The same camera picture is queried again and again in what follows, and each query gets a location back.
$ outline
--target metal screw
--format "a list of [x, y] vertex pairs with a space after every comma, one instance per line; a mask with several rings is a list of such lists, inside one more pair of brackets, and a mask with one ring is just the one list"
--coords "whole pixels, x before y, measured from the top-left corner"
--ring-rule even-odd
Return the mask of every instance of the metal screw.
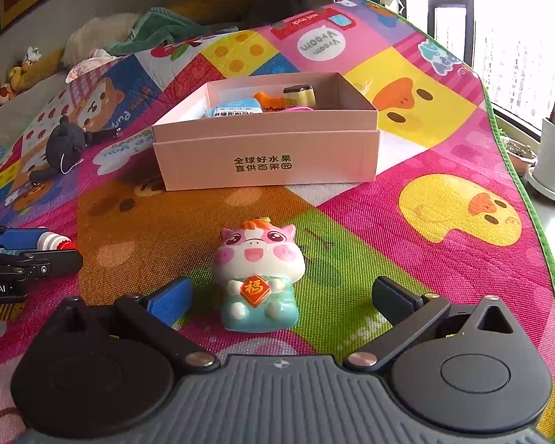
[[216, 357], [208, 352], [191, 352], [185, 357], [185, 362], [193, 367], [208, 367], [214, 363]]
[[354, 352], [347, 356], [347, 361], [356, 367], [370, 367], [378, 362], [378, 358], [371, 352]]

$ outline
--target gray ribbed plate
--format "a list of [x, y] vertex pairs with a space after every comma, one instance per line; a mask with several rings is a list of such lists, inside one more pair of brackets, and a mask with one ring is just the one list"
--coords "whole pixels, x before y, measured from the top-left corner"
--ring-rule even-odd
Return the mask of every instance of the gray ribbed plate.
[[[374, 376], [331, 356], [230, 356], [185, 378], [169, 403], [135, 428], [86, 444], [549, 444], [533, 429], [476, 438], [441, 433], [399, 409]], [[27, 431], [18, 444], [72, 444]]]

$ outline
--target cardboard box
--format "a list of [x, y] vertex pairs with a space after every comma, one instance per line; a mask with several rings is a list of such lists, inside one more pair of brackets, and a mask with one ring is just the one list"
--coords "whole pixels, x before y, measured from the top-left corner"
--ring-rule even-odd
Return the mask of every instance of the cardboard box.
[[[310, 83], [317, 110], [201, 119], [258, 91], [281, 96]], [[377, 110], [339, 73], [289, 73], [204, 84], [153, 126], [166, 189], [370, 182], [376, 175]]]

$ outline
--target squishy toy figurine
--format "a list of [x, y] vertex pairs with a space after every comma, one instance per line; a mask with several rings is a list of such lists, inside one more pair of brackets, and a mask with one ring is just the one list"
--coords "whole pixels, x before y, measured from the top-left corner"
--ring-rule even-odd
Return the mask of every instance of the squishy toy figurine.
[[212, 272], [224, 291], [222, 324], [237, 332], [273, 332], [298, 321], [292, 285], [304, 275], [304, 257], [294, 243], [296, 227], [268, 218], [223, 228]]

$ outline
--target window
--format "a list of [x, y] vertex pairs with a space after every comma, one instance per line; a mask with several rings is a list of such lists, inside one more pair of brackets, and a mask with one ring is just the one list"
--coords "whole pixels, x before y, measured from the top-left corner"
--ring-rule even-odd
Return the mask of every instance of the window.
[[555, 0], [407, 0], [407, 16], [457, 57], [472, 56], [491, 101], [540, 128], [555, 98]]

